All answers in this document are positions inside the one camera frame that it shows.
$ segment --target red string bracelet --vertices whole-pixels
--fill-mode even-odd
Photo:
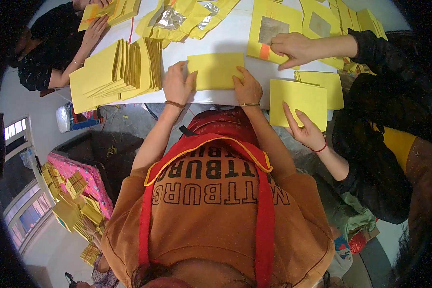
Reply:
[[[322,152],[323,150],[325,150],[325,148],[328,146],[328,141],[327,141],[327,138],[325,138],[325,146],[322,148],[322,149],[320,149],[320,150],[318,150],[318,151],[315,151],[315,150],[312,150],[311,149],[311,151],[312,152],[315,152],[315,153],[319,153],[319,152]]]

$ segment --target red string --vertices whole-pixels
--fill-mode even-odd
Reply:
[[[134,23],[134,17],[131,19],[131,32],[130,32],[130,38],[128,39],[128,44],[131,44],[131,37],[132,37],[132,25]]]

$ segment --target concrete floor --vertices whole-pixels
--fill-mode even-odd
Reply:
[[[184,116],[180,117],[178,122],[171,131],[167,146],[168,151],[174,143],[181,137],[182,133],[179,130],[181,125],[187,126],[194,115],[208,110],[211,105],[206,104],[190,104]],[[103,130],[104,132],[121,132],[129,133],[145,139],[149,131],[155,125],[155,119],[150,113],[141,107],[141,104],[126,104],[118,106],[103,106],[100,108],[102,116],[106,119],[105,125],[100,124],[92,127],[93,130]],[[274,127],[274,130],[280,136],[285,146],[290,151],[298,168],[305,169],[309,173],[316,171],[318,162],[315,153],[301,143],[293,139],[293,137],[283,128]]]

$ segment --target black jacket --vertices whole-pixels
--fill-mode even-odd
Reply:
[[[349,29],[358,43],[354,62],[376,76],[360,74],[344,99],[333,130],[334,150],[349,162],[349,174],[336,182],[372,213],[399,224],[408,218],[412,187],[384,136],[371,123],[405,131],[432,142],[432,84],[403,52],[373,32]]]

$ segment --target white table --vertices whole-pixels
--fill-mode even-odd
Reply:
[[[134,42],[139,38],[134,30],[136,29],[139,20],[147,13],[155,9],[157,0],[143,0],[139,13],[133,20],[133,33],[131,41]],[[240,0],[230,14],[222,20],[216,28],[208,32],[202,40],[185,39],[184,43],[171,43],[162,53],[163,67],[165,70],[174,63],[187,60],[189,55],[208,54],[217,52],[243,52],[246,54],[248,36],[250,33],[251,18],[253,11],[253,0]],[[299,0],[284,0],[283,4],[293,7],[302,12]],[[115,41],[123,38],[128,40],[131,32],[131,20],[113,26],[103,36],[97,47],[93,50],[93,54],[108,47]],[[287,69],[283,71],[277,70],[278,65],[268,61],[263,61],[245,55],[245,68],[249,70],[253,76],[259,81],[263,87],[264,95],[261,99],[261,107],[268,109],[270,102],[270,79],[294,79],[294,70]],[[319,72],[334,72],[337,70],[334,67],[328,66],[319,61],[313,61],[300,67],[301,71],[319,71]],[[163,103],[165,95],[163,90],[140,95],[125,101],[117,101],[114,104],[132,104],[132,103]],[[218,105],[237,104],[234,90],[207,90],[197,91],[191,96],[190,103],[205,103]]]

